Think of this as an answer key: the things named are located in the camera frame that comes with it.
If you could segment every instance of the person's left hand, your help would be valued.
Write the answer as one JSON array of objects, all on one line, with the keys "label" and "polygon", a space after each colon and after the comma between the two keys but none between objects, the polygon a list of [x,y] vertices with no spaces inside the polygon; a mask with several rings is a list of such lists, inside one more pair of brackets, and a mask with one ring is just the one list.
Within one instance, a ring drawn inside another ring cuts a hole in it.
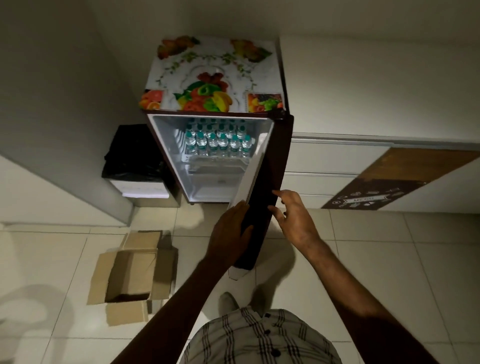
[{"label": "person's left hand", "polygon": [[227,270],[240,258],[252,236],[253,225],[240,235],[241,222],[249,207],[245,201],[240,201],[220,217],[210,236],[206,259]]}]

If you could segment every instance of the refrigerator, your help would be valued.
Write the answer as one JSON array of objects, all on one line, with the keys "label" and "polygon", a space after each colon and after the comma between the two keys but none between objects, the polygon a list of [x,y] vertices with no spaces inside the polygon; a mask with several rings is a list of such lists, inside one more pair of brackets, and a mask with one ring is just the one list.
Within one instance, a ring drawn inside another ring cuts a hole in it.
[{"label": "refrigerator", "polygon": [[292,137],[275,44],[164,39],[139,106],[188,203],[250,205],[242,230],[253,225],[252,238],[229,270],[241,277],[255,266]]}]

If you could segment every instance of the cardboard box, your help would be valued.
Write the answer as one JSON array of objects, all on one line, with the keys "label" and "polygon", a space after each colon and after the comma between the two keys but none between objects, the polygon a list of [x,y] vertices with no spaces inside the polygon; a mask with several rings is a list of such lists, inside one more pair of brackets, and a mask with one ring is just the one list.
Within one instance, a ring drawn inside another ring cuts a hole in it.
[{"label": "cardboard box", "polygon": [[100,254],[87,304],[107,303],[109,326],[148,321],[174,292],[177,251],[160,249],[161,231],[126,234],[118,251]]}]

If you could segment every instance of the cabinet drawer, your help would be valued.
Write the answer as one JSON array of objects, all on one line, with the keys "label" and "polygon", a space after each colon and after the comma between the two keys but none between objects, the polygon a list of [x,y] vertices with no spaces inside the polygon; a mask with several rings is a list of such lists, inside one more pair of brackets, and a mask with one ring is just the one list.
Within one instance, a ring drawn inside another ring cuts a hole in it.
[{"label": "cabinet drawer", "polygon": [[287,172],[361,173],[389,147],[355,144],[290,144]]},{"label": "cabinet drawer", "polygon": [[[301,194],[301,200],[306,208],[322,208],[333,196],[321,195],[321,194]],[[282,210],[285,210],[285,205],[282,204],[281,199],[277,199],[276,206]]]},{"label": "cabinet drawer", "polygon": [[351,177],[334,177],[286,173],[283,176],[282,190],[292,190],[299,194],[335,195],[354,179],[354,175]]}]

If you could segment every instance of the trash bin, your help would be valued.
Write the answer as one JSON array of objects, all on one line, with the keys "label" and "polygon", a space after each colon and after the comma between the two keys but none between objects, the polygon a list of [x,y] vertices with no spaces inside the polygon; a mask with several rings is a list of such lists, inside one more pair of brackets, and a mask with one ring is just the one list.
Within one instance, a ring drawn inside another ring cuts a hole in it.
[{"label": "trash bin", "polygon": [[180,189],[146,124],[120,125],[102,177],[139,207],[179,207]]}]

